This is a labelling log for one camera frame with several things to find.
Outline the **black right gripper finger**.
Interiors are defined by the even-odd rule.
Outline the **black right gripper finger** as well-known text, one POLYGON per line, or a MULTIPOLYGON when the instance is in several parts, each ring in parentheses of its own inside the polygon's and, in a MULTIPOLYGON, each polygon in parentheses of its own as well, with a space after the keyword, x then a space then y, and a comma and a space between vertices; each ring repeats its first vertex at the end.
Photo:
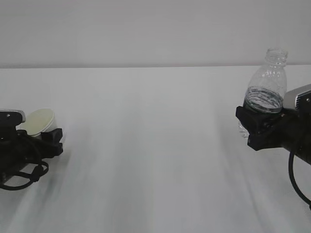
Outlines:
POLYGON ((282 108, 280 112, 281 121, 300 121, 300 112, 293 109, 282 108))
POLYGON ((290 150, 294 144, 289 128, 294 117, 287 112, 261 113, 238 106, 236 117, 249 133, 247 145, 255 151, 274 148, 290 150))

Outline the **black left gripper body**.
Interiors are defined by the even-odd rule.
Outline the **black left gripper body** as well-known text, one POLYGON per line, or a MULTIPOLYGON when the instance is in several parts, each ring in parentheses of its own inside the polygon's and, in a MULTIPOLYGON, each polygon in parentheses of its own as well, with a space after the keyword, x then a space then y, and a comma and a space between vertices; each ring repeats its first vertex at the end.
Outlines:
POLYGON ((0 178, 8 180, 17 176, 38 180, 49 171, 33 140, 25 134, 18 134, 12 141, 0 142, 0 178))

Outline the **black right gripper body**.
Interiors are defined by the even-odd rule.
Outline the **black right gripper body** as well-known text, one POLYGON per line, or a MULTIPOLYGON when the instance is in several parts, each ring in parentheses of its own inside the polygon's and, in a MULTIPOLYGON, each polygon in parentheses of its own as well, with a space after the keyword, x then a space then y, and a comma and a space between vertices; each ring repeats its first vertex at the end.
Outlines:
POLYGON ((287 151, 295 149, 295 155, 311 163, 311 114, 300 113, 300 121, 282 121, 277 135, 278 147, 287 151))

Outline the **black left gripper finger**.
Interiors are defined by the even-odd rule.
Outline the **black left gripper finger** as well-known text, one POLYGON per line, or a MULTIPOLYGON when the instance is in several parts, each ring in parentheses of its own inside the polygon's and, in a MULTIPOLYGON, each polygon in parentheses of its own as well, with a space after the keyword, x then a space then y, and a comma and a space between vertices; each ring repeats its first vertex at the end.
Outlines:
POLYGON ((42 132, 39 136, 34 137, 35 146, 38 148, 42 159, 51 159, 63 153, 63 143, 60 142, 62 137, 61 128, 42 132))

